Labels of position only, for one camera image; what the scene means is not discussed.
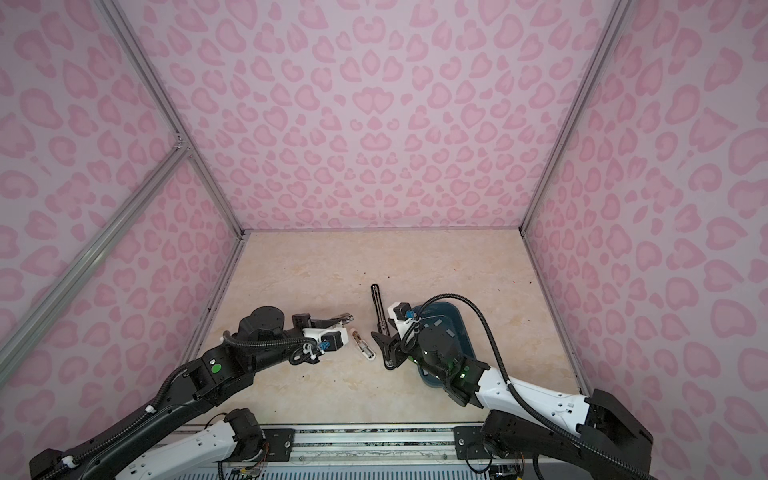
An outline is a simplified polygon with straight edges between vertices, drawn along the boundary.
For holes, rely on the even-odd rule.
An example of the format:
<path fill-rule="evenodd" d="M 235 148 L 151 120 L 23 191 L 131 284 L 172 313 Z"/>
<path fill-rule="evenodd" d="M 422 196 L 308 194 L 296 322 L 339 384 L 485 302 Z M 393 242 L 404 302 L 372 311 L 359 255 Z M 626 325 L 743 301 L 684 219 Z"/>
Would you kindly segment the pink small stapler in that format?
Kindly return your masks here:
<path fill-rule="evenodd" d="M 350 330 L 351 338 L 353 339 L 354 343 L 356 344 L 358 350 L 360 353 L 368 360 L 368 361 L 374 361 L 376 359 L 375 352 L 369 347 L 369 345 L 366 343 L 366 341 L 360 336 L 358 331 L 356 329 Z"/>

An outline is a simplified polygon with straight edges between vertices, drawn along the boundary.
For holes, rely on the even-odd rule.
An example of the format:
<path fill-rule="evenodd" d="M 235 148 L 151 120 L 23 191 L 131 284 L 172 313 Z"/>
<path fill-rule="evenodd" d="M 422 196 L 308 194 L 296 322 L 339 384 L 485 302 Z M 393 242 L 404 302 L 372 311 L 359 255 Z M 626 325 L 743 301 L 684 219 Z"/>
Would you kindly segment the black stapler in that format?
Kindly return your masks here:
<path fill-rule="evenodd" d="M 383 307 L 380 286 L 374 283 L 371 285 L 370 291 L 377 319 L 377 332 L 385 336 L 390 336 L 390 329 Z"/>

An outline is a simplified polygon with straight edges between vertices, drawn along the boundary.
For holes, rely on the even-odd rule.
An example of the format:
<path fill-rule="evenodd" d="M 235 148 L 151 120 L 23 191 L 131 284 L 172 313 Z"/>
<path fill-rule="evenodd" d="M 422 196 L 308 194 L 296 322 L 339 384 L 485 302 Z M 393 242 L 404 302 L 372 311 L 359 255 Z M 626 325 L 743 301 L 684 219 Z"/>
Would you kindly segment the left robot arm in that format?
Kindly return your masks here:
<path fill-rule="evenodd" d="M 174 446 L 178 461 L 156 465 L 152 448 L 179 427 L 249 388 L 257 373 L 287 362 L 316 364 L 349 342 L 349 313 L 317 319 L 296 314 L 292 328 L 277 307 L 262 306 L 226 331 L 219 345 L 176 367 L 157 392 L 134 412 L 89 440 L 66 450 L 48 448 L 29 462 L 33 479 L 158 479 L 207 461 L 251 460 L 263 453 L 264 435 L 247 409 Z"/>

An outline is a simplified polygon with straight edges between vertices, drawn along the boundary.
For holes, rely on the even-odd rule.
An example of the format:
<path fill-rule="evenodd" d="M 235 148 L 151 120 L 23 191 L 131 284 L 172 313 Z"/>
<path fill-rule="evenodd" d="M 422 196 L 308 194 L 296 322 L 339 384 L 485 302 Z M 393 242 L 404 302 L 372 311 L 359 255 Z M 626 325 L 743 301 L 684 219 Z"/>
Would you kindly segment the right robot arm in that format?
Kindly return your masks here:
<path fill-rule="evenodd" d="M 411 340 L 378 332 L 372 338 L 394 366 L 411 361 L 436 377 L 458 405 L 486 409 L 481 443 L 491 454 L 539 454 L 594 479 L 649 478 L 653 437 L 613 394 L 565 394 L 507 378 L 434 327 Z"/>

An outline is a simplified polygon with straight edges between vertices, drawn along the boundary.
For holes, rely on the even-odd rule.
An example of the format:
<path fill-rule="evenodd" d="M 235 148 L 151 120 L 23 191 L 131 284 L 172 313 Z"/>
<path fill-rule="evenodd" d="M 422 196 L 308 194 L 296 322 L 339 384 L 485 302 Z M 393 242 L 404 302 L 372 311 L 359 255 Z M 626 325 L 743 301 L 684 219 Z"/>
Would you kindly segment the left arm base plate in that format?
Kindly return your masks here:
<path fill-rule="evenodd" d="M 263 442 L 257 459 L 267 463 L 289 462 L 296 430 L 293 428 L 266 428 L 262 432 Z"/>

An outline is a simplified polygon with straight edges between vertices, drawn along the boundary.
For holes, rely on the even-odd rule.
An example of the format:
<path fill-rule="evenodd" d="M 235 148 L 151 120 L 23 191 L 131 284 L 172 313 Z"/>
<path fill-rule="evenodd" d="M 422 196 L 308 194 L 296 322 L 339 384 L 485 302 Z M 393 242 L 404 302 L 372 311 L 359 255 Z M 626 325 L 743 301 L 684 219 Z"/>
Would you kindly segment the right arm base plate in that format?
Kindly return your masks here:
<path fill-rule="evenodd" d="M 452 432 L 458 460 L 488 461 L 495 457 L 486 445 L 486 437 L 480 425 L 456 426 Z"/>

